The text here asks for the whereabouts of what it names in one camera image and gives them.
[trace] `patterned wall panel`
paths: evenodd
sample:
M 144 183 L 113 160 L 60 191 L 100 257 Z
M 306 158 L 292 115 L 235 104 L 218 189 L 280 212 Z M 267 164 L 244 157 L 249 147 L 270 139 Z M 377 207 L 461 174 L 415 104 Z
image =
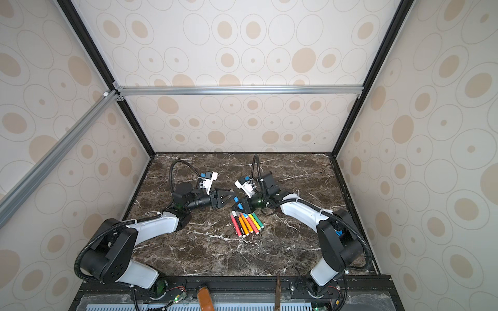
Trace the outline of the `patterned wall panel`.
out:
M 66 311 L 79 251 L 120 219 L 148 155 L 111 104 L 0 230 L 0 310 Z
M 124 86 L 362 84 L 399 0 L 78 0 Z
M 130 96 L 155 151 L 331 151 L 355 94 Z
M 107 89 L 91 63 L 52 2 L 0 1 L 0 200 Z
M 339 155 L 407 311 L 495 310 L 498 1 L 421 0 Z

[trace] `red marker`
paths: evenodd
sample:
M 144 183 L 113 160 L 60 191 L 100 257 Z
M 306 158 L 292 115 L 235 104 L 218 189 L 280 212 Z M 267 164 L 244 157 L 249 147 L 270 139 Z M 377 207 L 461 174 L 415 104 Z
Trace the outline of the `red marker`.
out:
M 232 222 L 234 223 L 235 230 L 237 231 L 237 235 L 238 235 L 239 237 L 242 237 L 241 230 L 239 229 L 239 226 L 237 225 L 237 222 L 236 222 L 236 220 L 235 220 L 235 217 L 234 217 L 234 215 L 233 215 L 232 213 L 230 213 L 230 218 L 232 219 Z
M 256 228 L 256 225 L 254 224 L 254 222 L 252 221 L 252 219 L 247 214 L 242 213 L 242 215 L 244 215 L 244 217 L 247 219 L 248 223 L 250 224 L 250 226 L 252 227 L 252 229 L 254 230 L 254 232 L 256 234 L 259 234 L 259 230 Z

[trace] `red wire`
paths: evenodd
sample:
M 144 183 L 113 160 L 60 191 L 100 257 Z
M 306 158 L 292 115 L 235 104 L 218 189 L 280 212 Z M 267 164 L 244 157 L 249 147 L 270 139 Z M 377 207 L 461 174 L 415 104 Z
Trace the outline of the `red wire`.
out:
M 167 291 L 167 292 L 169 292 L 169 291 L 171 291 L 171 290 L 174 290 L 175 288 L 179 288 L 179 289 L 181 289 L 182 291 L 186 292 L 186 289 L 185 289 L 185 287 L 183 287 L 183 286 L 173 287 L 173 288 L 170 288 L 169 290 L 166 290 L 166 291 Z
M 339 293 L 339 298 L 341 297 L 341 291 L 339 291 L 339 290 L 337 289 L 337 287 L 335 287 L 335 286 L 329 286 L 329 287 L 334 288 L 334 289 L 335 289 L 335 290 Z

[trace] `brown bottle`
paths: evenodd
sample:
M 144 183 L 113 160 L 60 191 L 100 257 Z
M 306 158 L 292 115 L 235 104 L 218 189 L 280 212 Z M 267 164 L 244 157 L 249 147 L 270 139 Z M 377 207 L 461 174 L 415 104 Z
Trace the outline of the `brown bottle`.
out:
M 211 295 L 209 294 L 209 290 L 206 286 L 202 286 L 197 290 L 197 299 L 199 300 L 201 311 L 215 311 Z

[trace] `marble tabletop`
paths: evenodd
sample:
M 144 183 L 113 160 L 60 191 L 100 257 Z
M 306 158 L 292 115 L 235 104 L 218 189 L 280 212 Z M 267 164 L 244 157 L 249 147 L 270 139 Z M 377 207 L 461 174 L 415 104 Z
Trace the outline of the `marble tabletop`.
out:
M 199 172 L 218 172 L 213 187 L 239 191 L 234 182 L 250 175 L 252 154 L 190 153 L 157 154 L 128 216 L 129 219 L 162 210 L 170 201 L 168 171 L 175 159 L 191 163 Z M 326 154 L 260 154 L 263 172 L 272 171 L 282 189 L 298 193 L 317 206 L 345 207 L 341 190 Z M 174 182 L 195 175 L 177 164 Z M 238 238 L 230 219 L 231 203 L 219 210 L 195 210 L 188 225 L 178 232 L 139 244 L 133 258 L 170 276 L 258 276 L 307 273 L 321 258 L 317 234 L 282 213 L 256 212 L 264 224 L 259 235 Z M 354 264 L 362 265 L 358 258 Z

